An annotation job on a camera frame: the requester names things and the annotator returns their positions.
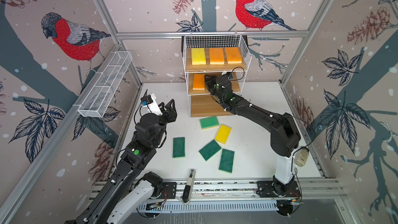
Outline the orange sponge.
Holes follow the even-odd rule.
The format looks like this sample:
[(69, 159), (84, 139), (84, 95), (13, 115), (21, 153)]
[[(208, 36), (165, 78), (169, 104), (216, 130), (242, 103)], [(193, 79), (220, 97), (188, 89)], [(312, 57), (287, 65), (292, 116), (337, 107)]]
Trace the orange sponge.
[(194, 74), (192, 90), (205, 90), (205, 74)]
[(224, 49), (227, 56), (228, 64), (241, 64), (242, 57), (238, 47), (227, 47)]
[(224, 64), (223, 48), (210, 48), (209, 58), (210, 58), (210, 65), (223, 65)]

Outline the yellow sponge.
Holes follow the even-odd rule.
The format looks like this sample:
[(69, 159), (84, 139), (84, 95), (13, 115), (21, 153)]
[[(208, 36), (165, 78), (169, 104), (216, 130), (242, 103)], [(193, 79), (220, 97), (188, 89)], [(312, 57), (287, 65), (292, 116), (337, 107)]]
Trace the yellow sponge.
[(206, 56), (204, 48), (191, 49), (192, 65), (206, 65)]
[(225, 145), (227, 143), (231, 130), (232, 130), (231, 127), (221, 124), (214, 140), (218, 143)]

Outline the light green sponge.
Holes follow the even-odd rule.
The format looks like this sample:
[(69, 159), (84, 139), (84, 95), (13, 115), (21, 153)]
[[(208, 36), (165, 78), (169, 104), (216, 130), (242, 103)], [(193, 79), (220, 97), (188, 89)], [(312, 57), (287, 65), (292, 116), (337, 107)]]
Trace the light green sponge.
[(200, 119), (200, 125), (202, 130), (210, 129), (210, 128), (215, 128), (219, 126), (219, 121), (217, 116), (212, 116), (212, 117), (206, 117)]

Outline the dark green sponge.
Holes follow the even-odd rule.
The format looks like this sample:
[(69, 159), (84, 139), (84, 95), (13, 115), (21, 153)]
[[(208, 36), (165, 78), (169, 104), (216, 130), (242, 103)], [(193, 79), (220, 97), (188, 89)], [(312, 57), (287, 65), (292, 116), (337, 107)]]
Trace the dark green sponge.
[(174, 159), (185, 157), (185, 138), (178, 137), (173, 139), (173, 155)]
[(211, 142), (206, 144), (202, 149), (200, 149), (199, 153), (205, 161), (208, 161), (220, 150), (221, 146), (215, 140), (212, 140)]
[(234, 164), (235, 152), (228, 149), (223, 149), (219, 164), (219, 170), (227, 173), (232, 173)]

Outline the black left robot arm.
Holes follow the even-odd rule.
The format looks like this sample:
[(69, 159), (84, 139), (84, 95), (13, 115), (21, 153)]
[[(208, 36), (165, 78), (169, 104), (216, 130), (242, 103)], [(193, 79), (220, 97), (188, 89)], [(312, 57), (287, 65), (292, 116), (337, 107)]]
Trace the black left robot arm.
[(156, 104), (155, 100), (146, 96), (142, 98), (142, 103), (150, 112), (143, 115), (136, 124), (132, 141), (124, 149), (114, 173), (93, 202), (68, 223), (122, 224), (144, 201), (158, 198), (162, 194), (163, 179), (148, 172), (127, 197), (123, 196), (154, 157), (157, 149), (164, 145), (168, 123), (177, 119), (174, 100), (167, 104)]

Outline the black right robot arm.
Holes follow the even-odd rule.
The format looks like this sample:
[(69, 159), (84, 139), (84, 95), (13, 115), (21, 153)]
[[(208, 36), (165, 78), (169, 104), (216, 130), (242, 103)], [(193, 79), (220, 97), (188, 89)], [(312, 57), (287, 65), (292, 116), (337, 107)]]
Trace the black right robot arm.
[(273, 191), (278, 196), (285, 196), (293, 187), (294, 152), (298, 151), (301, 140), (293, 116), (288, 113), (281, 115), (270, 112), (235, 94), (232, 90), (230, 75), (230, 72), (221, 76), (205, 75), (206, 88), (224, 111), (245, 117), (271, 134), (271, 148), (277, 154)]

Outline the black white handheld scraper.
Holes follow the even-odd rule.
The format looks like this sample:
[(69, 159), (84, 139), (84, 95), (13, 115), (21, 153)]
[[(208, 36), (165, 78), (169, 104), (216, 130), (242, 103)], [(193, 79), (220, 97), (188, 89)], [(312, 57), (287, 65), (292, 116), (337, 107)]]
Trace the black white handheld scraper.
[(187, 178), (187, 183), (184, 187), (183, 194), (181, 196), (183, 205), (188, 205), (190, 203), (190, 199), (192, 196), (192, 190), (193, 190), (193, 186), (194, 186), (195, 174), (196, 174), (196, 170), (191, 169), (189, 176)]

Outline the small clear plastic container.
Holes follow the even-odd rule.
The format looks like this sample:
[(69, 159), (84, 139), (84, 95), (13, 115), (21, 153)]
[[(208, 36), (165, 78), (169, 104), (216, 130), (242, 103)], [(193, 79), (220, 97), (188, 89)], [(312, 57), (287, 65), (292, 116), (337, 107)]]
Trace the small clear plastic container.
[(294, 155), (294, 164), (298, 167), (303, 167), (309, 157), (309, 149), (307, 147), (301, 147)]

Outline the aluminium frame crossbar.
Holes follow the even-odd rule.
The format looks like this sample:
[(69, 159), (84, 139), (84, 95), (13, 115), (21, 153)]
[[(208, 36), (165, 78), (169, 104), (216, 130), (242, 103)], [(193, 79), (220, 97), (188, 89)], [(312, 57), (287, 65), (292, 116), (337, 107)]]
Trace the aluminium frame crossbar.
[(220, 36), (220, 35), (245, 35), (259, 38), (305, 38), (309, 31), (224, 31), (224, 32), (119, 32), (119, 40), (133, 39), (175, 39), (183, 36)]

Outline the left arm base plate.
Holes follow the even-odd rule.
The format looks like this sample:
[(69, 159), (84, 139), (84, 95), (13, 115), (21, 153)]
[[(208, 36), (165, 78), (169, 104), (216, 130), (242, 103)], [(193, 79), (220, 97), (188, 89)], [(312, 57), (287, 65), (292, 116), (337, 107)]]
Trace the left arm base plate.
[(162, 182), (154, 187), (151, 199), (175, 199), (177, 191), (176, 182)]

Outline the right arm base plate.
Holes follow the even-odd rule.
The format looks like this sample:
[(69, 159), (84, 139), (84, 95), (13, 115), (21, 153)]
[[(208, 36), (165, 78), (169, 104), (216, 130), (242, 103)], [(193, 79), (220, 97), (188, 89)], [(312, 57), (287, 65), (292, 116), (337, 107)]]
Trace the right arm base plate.
[(302, 196), (301, 190), (294, 179), (286, 185), (272, 180), (257, 181), (256, 184), (256, 194), (261, 198), (299, 198)]

